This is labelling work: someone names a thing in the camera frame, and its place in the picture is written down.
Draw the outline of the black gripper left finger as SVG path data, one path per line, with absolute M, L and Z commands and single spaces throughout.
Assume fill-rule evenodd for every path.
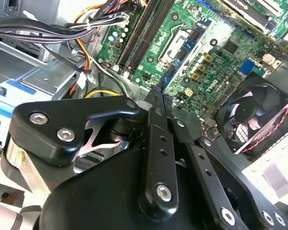
M 3 171 L 44 204 L 74 176 L 77 157 L 128 142 L 144 154 L 141 209 L 168 219 L 179 203 L 171 120 L 171 97 L 159 87 L 139 103 L 126 96 L 23 103 L 12 113 Z

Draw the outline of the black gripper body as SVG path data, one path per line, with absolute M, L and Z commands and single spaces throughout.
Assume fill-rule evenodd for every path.
M 133 149 L 65 181 L 46 200 L 42 230 L 164 230 L 180 206 L 169 121 L 149 119 Z

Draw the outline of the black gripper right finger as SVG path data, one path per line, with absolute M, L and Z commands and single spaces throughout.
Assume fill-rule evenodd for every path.
M 211 140 L 193 139 L 164 95 L 174 136 L 180 206 L 166 230 L 288 230 L 288 221 Z

